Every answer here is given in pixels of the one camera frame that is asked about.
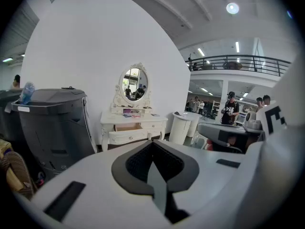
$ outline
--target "black t-shirt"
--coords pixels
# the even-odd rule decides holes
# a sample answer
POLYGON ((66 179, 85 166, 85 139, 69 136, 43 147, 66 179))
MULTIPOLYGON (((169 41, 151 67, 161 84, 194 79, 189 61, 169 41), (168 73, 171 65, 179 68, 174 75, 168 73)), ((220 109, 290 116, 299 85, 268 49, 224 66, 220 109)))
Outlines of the black t-shirt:
POLYGON ((239 112, 239 104, 238 102, 233 102, 231 103, 230 101, 228 101, 224 107, 225 113, 223 115, 222 118, 222 124, 224 125, 233 125, 234 123, 234 119, 235 119, 235 115, 229 116, 227 114, 227 112, 231 112, 231 113, 236 113, 239 112))
POLYGON ((141 98, 141 97, 143 96, 143 94, 145 93, 145 91, 144 91, 141 87, 139 87, 139 88, 137 89, 137 91, 138 91, 139 93, 141 93, 141 95, 139 95, 137 92, 135 92, 135 98, 136 98, 136 99, 141 98))
POLYGON ((131 93, 132 91, 129 89, 129 88, 126 88, 126 90, 125 90, 125 93, 126 93, 126 96, 130 96, 130 93, 131 93))

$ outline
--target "oval mirror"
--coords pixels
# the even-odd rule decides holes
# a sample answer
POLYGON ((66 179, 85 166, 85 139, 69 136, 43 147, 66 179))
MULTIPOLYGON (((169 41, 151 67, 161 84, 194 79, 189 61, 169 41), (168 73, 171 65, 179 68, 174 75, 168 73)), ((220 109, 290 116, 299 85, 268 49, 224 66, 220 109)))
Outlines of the oval mirror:
POLYGON ((122 82, 123 95, 130 101, 139 101, 148 89, 147 76, 144 70, 131 68, 128 70, 122 82))

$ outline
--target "gray trash can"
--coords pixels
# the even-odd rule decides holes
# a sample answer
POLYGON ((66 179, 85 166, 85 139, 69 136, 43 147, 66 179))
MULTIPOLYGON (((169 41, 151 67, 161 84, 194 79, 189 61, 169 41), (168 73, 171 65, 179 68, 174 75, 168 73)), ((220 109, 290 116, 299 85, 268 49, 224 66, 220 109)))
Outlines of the gray trash can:
POLYGON ((27 105, 12 103, 22 129, 48 179, 96 152, 82 90, 39 89, 27 105))
POLYGON ((11 103, 19 99, 22 89, 0 91, 0 138, 12 141, 25 141, 19 113, 11 110, 11 103))

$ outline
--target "man in black t-shirt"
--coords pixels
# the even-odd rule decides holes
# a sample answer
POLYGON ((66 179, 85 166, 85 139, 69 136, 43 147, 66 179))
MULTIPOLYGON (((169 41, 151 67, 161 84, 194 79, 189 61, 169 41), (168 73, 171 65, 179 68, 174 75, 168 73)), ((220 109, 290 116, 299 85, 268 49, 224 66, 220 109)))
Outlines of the man in black t-shirt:
POLYGON ((130 93, 132 92, 130 89, 129 89, 130 86, 128 86, 126 89, 125 89, 125 96, 127 98, 130 98, 130 93))
POLYGON ((229 100, 225 103, 221 113, 223 114, 221 124, 233 125, 235 116, 239 114, 239 104, 235 101, 234 92, 229 92, 229 100))
POLYGON ((144 93, 145 93, 144 89, 145 88, 146 88, 146 86, 144 85, 144 86, 142 86, 142 88, 139 87, 135 91, 135 100, 138 100, 139 98, 141 98, 144 95, 144 93))

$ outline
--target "open drawer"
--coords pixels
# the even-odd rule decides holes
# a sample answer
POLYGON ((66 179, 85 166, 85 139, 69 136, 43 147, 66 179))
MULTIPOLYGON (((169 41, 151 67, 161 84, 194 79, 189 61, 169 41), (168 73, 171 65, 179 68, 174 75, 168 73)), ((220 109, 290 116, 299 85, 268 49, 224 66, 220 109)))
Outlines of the open drawer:
POLYGON ((147 129, 142 129, 139 123, 115 125, 114 132, 109 132, 109 143, 120 145, 146 139, 147 129))

